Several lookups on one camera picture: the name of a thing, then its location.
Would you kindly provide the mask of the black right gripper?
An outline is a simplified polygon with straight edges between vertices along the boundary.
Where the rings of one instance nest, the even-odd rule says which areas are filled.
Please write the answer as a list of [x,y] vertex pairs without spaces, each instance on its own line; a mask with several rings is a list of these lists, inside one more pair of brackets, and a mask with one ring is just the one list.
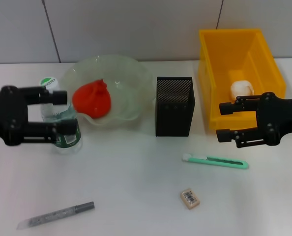
[[218,129],[218,142],[235,141],[237,148],[278,145],[283,136],[292,133],[292,99],[282,99],[273,92],[261,96],[237,96],[234,103],[220,103],[221,115],[256,111],[257,127],[239,130]]

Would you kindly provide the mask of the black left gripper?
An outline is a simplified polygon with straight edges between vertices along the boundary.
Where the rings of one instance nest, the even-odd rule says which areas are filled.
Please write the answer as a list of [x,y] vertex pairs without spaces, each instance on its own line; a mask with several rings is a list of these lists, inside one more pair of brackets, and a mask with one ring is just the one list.
[[0,138],[7,146],[25,143],[57,142],[59,135],[74,135],[75,119],[60,122],[28,122],[28,105],[66,105],[67,91],[49,91],[45,87],[20,88],[4,86],[0,90]]

